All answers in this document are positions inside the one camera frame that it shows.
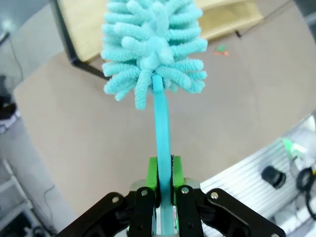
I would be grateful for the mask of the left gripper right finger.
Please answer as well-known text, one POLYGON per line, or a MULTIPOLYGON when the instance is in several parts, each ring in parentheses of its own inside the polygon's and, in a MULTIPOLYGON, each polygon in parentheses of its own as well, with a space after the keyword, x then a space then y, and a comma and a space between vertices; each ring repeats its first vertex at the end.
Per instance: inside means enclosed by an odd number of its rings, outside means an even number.
POLYGON ((171 156, 179 235, 204 236, 205 224, 225 237, 283 237, 285 231, 220 188, 204 193, 186 182, 180 156, 171 156))

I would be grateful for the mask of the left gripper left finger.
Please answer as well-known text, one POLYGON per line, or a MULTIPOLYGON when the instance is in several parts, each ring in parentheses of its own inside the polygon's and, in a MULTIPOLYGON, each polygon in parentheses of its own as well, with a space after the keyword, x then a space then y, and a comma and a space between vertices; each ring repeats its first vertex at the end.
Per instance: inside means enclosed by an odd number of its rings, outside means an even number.
POLYGON ((129 237, 151 237, 153 216, 159 206, 158 162, 151 157, 145 180, 133 183, 126 196, 106 194, 58 237, 114 237, 128 230, 129 237))

